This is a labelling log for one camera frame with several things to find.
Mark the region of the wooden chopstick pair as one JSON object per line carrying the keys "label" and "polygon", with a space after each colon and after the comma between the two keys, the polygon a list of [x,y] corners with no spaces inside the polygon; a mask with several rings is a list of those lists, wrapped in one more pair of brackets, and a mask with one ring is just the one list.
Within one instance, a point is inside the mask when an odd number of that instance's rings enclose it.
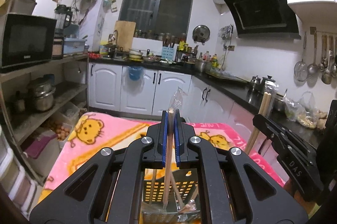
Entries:
{"label": "wooden chopstick pair", "polygon": [[168,125],[167,125],[167,143],[166,143],[166,165],[164,174],[164,190],[163,190],[163,210],[166,210],[169,192],[170,192],[170,173],[173,153],[173,138],[174,138],[174,116],[173,108],[168,109]]}

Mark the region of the hanging steel ladle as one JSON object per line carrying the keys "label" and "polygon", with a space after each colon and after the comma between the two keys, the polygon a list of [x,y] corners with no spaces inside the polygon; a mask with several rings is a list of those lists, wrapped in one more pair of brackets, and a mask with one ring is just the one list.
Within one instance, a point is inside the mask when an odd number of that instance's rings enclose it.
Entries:
{"label": "hanging steel ladle", "polygon": [[313,77],[318,72],[318,65],[316,64],[316,55],[317,55],[317,33],[316,30],[313,33],[314,36],[314,56],[313,62],[308,66],[308,76]]}

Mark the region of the white lower cabinets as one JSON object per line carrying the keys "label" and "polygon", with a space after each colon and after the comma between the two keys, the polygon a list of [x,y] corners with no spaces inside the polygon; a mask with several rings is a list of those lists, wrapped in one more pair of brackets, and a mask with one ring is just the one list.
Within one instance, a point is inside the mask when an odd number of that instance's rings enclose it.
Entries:
{"label": "white lower cabinets", "polygon": [[155,118],[167,110],[178,89],[183,91],[181,115],[192,123],[227,123],[248,139],[261,95],[243,86],[219,83],[203,74],[138,67],[137,80],[129,66],[107,62],[88,65],[89,106],[128,118]]}

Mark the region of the black range hood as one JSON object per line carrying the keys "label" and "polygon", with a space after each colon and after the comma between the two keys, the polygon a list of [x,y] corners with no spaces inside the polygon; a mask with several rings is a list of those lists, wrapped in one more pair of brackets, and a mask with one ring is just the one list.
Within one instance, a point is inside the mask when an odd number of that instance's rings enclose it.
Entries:
{"label": "black range hood", "polygon": [[298,21],[287,0],[223,0],[239,38],[300,39]]}

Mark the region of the wooden cutting board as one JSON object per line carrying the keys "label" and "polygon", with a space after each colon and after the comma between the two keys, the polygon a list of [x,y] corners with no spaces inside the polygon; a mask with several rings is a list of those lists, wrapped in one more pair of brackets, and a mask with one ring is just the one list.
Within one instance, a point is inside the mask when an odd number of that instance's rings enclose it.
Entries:
{"label": "wooden cutting board", "polygon": [[136,23],[131,21],[116,21],[115,30],[118,32],[117,45],[124,52],[132,48]]}

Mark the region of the light blue knife block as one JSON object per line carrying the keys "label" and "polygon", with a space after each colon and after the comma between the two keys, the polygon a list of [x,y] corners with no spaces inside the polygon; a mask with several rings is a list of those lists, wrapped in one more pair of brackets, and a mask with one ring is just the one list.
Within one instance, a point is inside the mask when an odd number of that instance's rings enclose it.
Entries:
{"label": "light blue knife block", "polygon": [[161,51],[161,59],[167,59],[169,61],[174,60],[174,48],[173,47],[167,47],[163,46]]}

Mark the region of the stainless steel stacked pots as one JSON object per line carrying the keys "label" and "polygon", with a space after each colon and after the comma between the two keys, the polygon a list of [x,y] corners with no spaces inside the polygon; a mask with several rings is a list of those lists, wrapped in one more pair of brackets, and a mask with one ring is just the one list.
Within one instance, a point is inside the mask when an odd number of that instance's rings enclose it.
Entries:
{"label": "stainless steel stacked pots", "polygon": [[27,85],[29,98],[34,108],[39,112],[45,112],[54,105],[54,93],[56,91],[52,82],[46,78],[37,78]]}

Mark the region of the white plastic drawer unit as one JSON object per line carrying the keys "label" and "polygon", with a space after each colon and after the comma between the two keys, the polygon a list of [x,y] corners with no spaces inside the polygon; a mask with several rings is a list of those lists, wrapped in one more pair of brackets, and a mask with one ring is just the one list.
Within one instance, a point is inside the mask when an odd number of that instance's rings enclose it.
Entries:
{"label": "white plastic drawer unit", "polygon": [[2,129],[0,143],[1,187],[3,187],[9,199],[11,199],[25,218],[29,219],[33,200],[37,192],[37,183],[30,178],[24,167],[17,160]]}

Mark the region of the pink cartoon bear blanket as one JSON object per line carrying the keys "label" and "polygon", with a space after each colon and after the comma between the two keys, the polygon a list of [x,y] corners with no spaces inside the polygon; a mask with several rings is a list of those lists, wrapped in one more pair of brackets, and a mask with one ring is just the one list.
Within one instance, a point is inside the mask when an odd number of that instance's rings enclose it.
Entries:
{"label": "pink cartoon bear blanket", "polygon": [[[69,134],[47,176],[38,201],[45,199],[100,149],[110,147],[116,151],[128,147],[134,140],[144,137],[148,128],[156,123],[156,121],[131,121],[98,112],[84,114]],[[217,148],[224,150],[232,147],[241,150],[246,148],[244,138],[228,124],[191,123],[191,125],[197,136]]]}

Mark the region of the black blender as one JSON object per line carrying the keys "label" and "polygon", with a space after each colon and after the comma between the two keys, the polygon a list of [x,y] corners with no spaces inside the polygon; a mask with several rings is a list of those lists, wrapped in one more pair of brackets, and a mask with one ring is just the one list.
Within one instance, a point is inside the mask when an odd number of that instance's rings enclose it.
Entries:
{"label": "black blender", "polygon": [[72,19],[71,7],[66,5],[58,5],[54,10],[56,27],[55,36],[63,36],[64,29],[70,26]]}

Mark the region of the black microwave oven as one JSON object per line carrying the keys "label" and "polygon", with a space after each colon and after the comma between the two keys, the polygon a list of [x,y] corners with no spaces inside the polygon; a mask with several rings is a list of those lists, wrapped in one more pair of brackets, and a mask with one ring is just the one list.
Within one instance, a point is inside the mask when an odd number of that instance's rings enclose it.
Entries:
{"label": "black microwave oven", "polygon": [[27,14],[1,16],[1,71],[52,60],[56,20]]}

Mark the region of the hanging pot lid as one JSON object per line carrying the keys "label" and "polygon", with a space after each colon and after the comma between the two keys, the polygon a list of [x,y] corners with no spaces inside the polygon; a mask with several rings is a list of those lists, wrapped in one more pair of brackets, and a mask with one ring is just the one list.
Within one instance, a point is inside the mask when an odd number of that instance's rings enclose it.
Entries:
{"label": "hanging pot lid", "polygon": [[205,44],[210,38],[210,29],[206,25],[198,25],[193,30],[193,41]]}

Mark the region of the light blue plastic container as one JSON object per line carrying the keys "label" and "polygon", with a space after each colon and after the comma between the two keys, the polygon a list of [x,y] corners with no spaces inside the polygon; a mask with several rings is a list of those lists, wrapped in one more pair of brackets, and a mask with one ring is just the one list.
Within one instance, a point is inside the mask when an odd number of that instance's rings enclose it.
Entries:
{"label": "light blue plastic container", "polygon": [[63,55],[76,55],[84,52],[86,39],[64,38]]}

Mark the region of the blue plastic bag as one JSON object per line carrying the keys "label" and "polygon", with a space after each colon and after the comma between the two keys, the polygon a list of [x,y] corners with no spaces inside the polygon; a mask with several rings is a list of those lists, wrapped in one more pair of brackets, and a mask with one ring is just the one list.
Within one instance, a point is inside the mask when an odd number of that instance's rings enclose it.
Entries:
{"label": "blue plastic bag", "polygon": [[130,80],[138,81],[143,77],[143,67],[141,66],[130,66],[128,68],[128,76]]}

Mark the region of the dark grey utensil caddy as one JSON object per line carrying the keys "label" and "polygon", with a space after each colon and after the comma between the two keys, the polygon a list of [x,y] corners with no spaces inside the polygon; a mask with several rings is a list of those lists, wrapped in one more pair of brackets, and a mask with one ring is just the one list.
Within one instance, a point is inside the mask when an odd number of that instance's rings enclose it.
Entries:
{"label": "dark grey utensil caddy", "polygon": [[166,210],[163,210],[165,170],[147,169],[143,181],[140,223],[201,223],[196,169],[173,167]]}

